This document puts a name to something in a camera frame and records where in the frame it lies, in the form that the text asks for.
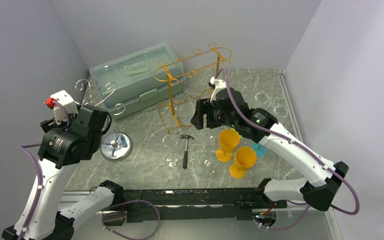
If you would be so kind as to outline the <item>green wine glass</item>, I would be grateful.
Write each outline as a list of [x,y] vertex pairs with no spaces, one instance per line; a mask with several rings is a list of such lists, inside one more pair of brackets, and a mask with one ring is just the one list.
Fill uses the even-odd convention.
[[239,134],[239,132],[237,132],[235,129],[233,129],[233,131],[239,136],[239,139],[242,139],[243,137]]

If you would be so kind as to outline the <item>blue wine glass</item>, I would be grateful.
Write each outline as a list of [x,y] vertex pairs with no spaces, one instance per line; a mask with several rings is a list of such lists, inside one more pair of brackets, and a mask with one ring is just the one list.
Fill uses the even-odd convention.
[[263,157],[267,153],[267,148],[259,143],[252,143],[250,148],[255,152],[258,158]]

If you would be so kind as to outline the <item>clear glass chrome rack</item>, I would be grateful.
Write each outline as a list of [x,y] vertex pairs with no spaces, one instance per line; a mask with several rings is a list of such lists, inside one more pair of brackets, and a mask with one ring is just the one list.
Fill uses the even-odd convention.
[[201,144],[205,149],[210,149],[216,142],[216,136],[212,131],[201,133]]
[[181,157],[177,154],[178,138],[175,135],[167,134],[162,142],[167,153],[167,166],[170,168],[178,167],[181,163]]

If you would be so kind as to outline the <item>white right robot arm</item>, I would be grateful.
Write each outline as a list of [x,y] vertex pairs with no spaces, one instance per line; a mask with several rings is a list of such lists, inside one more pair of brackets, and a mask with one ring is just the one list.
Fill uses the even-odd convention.
[[249,108],[243,101],[239,108],[251,122],[270,131],[262,131],[243,120],[228,98],[214,104],[208,98],[198,99],[190,122],[198,130],[221,126],[234,128],[242,137],[275,152],[299,170],[303,175],[299,179],[265,178],[255,194],[256,203],[260,207],[267,208],[273,202],[292,200],[304,201],[316,210],[327,211],[349,167],[342,161],[333,163],[306,148],[266,110]]

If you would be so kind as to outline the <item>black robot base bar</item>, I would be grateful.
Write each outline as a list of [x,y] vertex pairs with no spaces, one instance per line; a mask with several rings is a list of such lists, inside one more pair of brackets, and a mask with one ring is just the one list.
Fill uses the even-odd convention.
[[127,204],[112,204],[104,210],[125,213],[128,223],[224,218],[250,221],[260,212],[287,206],[286,201],[272,201],[255,187],[124,190],[121,200]]

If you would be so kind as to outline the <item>clear wine glass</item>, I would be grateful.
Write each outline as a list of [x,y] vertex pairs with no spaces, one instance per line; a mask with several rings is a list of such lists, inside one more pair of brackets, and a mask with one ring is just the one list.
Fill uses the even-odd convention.
[[286,118],[289,115],[289,110],[287,107],[278,105],[274,108],[274,115],[280,119],[280,118]]
[[269,97],[264,93],[264,92],[258,92],[255,96],[254,99],[259,103],[259,104],[267,104],[269,102]]

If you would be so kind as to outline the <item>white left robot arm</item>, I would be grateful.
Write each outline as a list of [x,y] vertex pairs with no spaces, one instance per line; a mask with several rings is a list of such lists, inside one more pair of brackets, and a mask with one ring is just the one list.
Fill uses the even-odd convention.
[[39,158],[34,161],[36,178],[27,204],[16,224],[5,228],[5,240],[69,240],[75,230],[96,212],[119,209],[124,203],[123,187],[110,180],[75,204],[59,209],[69,179],[81,161],[88,161],[101,146],[109,130],[111,115],[103,108],[78,106],[70,122],[55,118],[40,123],[44,136]]

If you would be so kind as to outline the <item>orange wine glass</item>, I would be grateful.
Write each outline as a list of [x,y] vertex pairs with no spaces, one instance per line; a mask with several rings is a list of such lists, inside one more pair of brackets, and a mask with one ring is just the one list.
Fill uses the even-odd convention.
[[218,138],[219,146],[215,153],[216,158],[223,163],[230,161],[232,153],[239,145],[240,140],[233,129],[223,130]]
[[233,163],[229,167],[229,174],[233,178],[241,179],[247,174],[247,171],[256,164],[256,161],[257,155],[251,147],[240,147],[236,151]]

